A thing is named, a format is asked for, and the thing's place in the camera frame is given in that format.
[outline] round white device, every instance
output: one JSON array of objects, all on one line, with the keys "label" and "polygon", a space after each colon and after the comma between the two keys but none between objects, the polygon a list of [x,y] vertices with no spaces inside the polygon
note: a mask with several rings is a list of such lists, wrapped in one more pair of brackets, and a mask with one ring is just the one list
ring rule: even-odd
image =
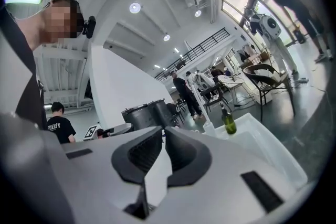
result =
[{"label": "round white device", "polygon": [[267,39],[277,39],[280,36],[281,28],[272,17],[262,15],[259,23]]}]

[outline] black metal railing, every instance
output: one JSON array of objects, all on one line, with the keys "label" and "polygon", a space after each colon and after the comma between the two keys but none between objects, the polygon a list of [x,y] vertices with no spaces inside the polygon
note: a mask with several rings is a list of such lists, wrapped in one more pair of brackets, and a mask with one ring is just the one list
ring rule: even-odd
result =
[{"label": "black metal railing", "polygon": [[213,46],[224,40],[229,35],[230,34],[228,33],[228,31],[226,31],[225,28],[219,30],[218,32],[207,38],[205,41],[197,45],[195,48],[188,51],[179,60],[173,62],[170,66],[166,68],[166,70],[158,74],[155,79],[159,80],[160,82],[166,80],[167,78],[169,78],[172,71],[181,69],[191,61],[195,60],[198,56],[202,55],[207,50],[211,49]]}]

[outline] floor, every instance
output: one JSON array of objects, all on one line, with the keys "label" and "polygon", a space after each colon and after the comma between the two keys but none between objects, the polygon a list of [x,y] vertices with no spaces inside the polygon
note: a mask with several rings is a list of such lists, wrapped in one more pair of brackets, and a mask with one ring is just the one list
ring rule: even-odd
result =
[{"label": "floor", "polygon": [[[296,116],[293,116],[288,93],[285,90],[275,90],[272,93],[272,101],[264,106],[263,124],[297,159],[307,173],[309,181],[312,181],[321,173],[329,150],[334,144],[336,87],[332,82],[328,84],[328,81],[330,74],[336,71],[336,60],[325,60],[316,64],[314,59],[317,57],[317,50],[311,40],[289,47],[289,52],[299,71],[299,74],[291,77]],[[308,78],[309,82],[296,83],[295,80],[300,78]],[[250,102],[242,107],[246,109],[235,108],[232,112],[234,119],[250,113],[260,120],[260,105],[251,99],[244,99],[246,94],[241,87],[237,89],[241,104]],[[232,99],[228,92],[224,96],[228,101]],[[221,114],[219,103],[211,107],[208,115],[215,128],[222,125]],[[183,115],[185,122],[181,124],[181,128],[204,131],[204,119],[194,121],[187,108]]]}]

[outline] shoe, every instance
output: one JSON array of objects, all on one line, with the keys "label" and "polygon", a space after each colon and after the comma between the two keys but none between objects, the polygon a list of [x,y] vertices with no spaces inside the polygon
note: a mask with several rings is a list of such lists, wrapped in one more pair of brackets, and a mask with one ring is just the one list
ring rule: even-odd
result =
[{"label": "shoe", "polygon": [[329,61],[331,61],[332,59],[334,59],[334,56],[331,54],[331,50],[330,49],[327,50],[327,57],[328,57]]},{"label": "shoe", "polygon": [[322,61],[325,57],[326,57],[325,54],[320,54],[320,55],[318,56],[318,58],[315,59],[315,62],[320,62],[320,61]]}]

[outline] bottle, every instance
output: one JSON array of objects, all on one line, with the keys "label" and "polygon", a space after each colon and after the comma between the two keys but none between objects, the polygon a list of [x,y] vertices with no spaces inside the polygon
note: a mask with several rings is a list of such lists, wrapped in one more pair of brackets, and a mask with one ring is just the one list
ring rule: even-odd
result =
[{"label": "bottle", "polygon": [[234,134],[237,132],[236,123],[233,120],[231,113],[228,113],[224,108],[224,104],[220,103],[220,106],[222,107],[222,121],[224,123],[225,129],[228,134]]}]

